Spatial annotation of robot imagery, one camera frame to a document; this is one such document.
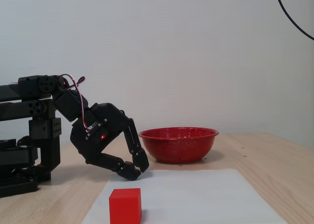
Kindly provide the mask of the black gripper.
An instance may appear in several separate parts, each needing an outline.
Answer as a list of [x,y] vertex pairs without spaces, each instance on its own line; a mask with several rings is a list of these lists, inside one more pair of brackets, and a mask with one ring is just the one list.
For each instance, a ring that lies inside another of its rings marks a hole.
[[[130,181],[136,180],[141,172],[148,169],[148,157],[141,146],[132,118],[128,118],[111,103],[95,103],[85,110],[84,120],[92,129],[87,130],[80,117],[72,124],[70,140],[87,164],[105,168]],[[122,132],[133,163],[102,153]]]

